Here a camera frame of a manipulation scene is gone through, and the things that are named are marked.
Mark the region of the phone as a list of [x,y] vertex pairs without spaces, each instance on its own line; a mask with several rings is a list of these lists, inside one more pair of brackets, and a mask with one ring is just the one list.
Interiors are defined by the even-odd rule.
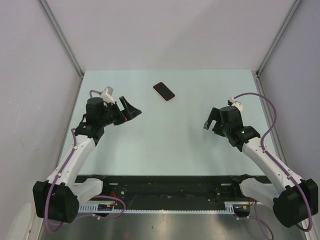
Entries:
[[163,82],[155,84],[152,88],[165,102],[169,102],[176,97]]

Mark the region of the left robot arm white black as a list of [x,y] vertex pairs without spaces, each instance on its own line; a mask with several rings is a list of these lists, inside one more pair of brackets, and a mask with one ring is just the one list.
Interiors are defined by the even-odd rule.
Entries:
[[36,214],[44,219],[45,224],[49,221],[72,223],[80,206],[94,197],[105,200],[110,196],[111,188],[98,178],[88,178],[79,185],[75,185],[75,181],[105,133],[105,127],[122,125],[142,114],[124,96],[119,100],[123,109],[119,109],[116,102],[108,102],[102,97],[89,98],[81,122],[71,130],[73,143],[66,156],[45,181],[34,184]]

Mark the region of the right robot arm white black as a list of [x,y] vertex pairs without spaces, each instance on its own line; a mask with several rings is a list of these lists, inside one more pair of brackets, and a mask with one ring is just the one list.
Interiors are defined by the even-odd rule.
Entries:
[[310,220],[319,212],[318,185],[304,180],[289,169],[279,158],[268,151],[260,134],[252,126],[244,126],[239,108],[235,105],[212,108],[204,129],[228,139],[232,147],[249,157],[270,180],[271,186],[259,183],[253,177],[243,175],[230,188],[231,196],[242,201],[253,198],[271,208],[278,221],[290,228],[304,220]]

